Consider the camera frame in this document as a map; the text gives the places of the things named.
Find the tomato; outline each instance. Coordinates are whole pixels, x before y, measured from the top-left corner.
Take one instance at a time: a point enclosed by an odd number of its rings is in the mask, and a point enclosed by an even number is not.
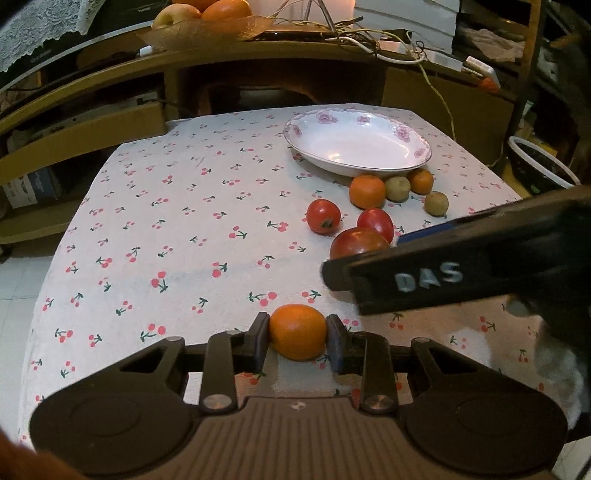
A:
[[[379,233],[366,228],[349,228],[337,235],[330,246],[330,259],[387,250],[389,243]]]
[[[380,208],[364,210],[357,219],[357,226],[369,228],[382,235],[388,243],[394,238],[394,225],[390,215]]]
[[[340,225],[340,210],[329,200],[314,200],[306,212],[310,230],[321,235],[336,232]]]

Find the small potato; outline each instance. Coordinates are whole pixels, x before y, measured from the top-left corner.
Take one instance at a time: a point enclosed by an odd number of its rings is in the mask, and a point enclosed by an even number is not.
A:
[[[425,212],[434,217],[442,217],[449,208],[449,200],[444,193],[432,192],[425,197]]]
[[[392,177],[386,180],[386,197],[393,202],[404,202],[408,199],[410,182],[406,177]]]

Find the wooden desk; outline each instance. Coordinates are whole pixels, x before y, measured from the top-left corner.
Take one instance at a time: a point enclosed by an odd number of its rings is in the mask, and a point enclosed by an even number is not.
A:
[[[418,77],[415,66],[393,66],[352,46],[315,42],[251,41],[237,43],[231,48],[212,47],[159,53],[90,74],[32,100],[1,119],[0,135],[9,134],[23,122],[69,100],[155,73],[163,74],[165,99],[178,103],[181,88],[179,79],[187,69],[213,63],[265,59],[337,60],[379,66],[383,69],[385,84],[383,92],[377,92],[377,98],[382,98],[384,106],[413,110],[444,132],[450,130],[449,118],[441,114],[440,100],[427,88],[422,76]],[[494,161],[511,116],[514,96],[507,92],[499,95],[487,94],[476,87],[478,81],[475,78],[435,64],[424,63],[424,68],[431,81],[442,90],[456,117],[456,132],[460,144],[484,163]],[[340,79],[337,76],[334,79],[335,82],[350,80],[352,79]],[[470,110],[467,107],[474,105],[473,102],[476,102],[478,108]],[[166,119],[172,118],[178,118],[176,108],[166,110]],[[127,109],[84,122],[0,158],[0,184],[81,153],[165,132],[165,115],[160,104]],[[0,244],[63,231],[84,194],[85,192],[77,192],[74,197],[43,209],[28,207],[13,210],[8,218],[0,221]]]

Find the tablecloth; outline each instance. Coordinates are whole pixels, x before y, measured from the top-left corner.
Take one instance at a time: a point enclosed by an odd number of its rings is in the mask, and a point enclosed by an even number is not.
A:
[[[447,218],[518,196],[476,158],[412,112],[350,105],[392,116],[433,148],[434,189],[447,194]],[[318,198],[335,202],[343,228],[359,210],[348,189],[287,148],[283,126],[310,107],[204,116],[172,122],[168,134],[121,145],[74,216],[41,289],[22,379],[20,436],[51,393],[168,335],[187,344],[246,330],[261,311],[286,303],[336,313],[352,331],[390,343],[430,337],[527,385],[554,395],[533,366],[540,319],[517,319],[495,298],[436,309],[360,317],[324,286],[320,264],[332,238],[304,215]],[[423,197],[387,202],[396,236],[446,221],[423,211]],[[200,375],[186,400],[196,403]],[[359,394],[359,377],[334,378],[327,356],[292,362],[269,349],[261,375],[239,374],[244,395]],[[402,403],[411,401],[403,375]]]

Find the apple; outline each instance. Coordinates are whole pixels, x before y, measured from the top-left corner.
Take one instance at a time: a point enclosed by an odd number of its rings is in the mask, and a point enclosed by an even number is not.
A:
[[[165,7],[157,16],[154,18],[152,23],[152,29],[169,27],[175,23],[182,22],[184,20],[200,19],[201,12],[192,5],[186,4],[172,4]]]

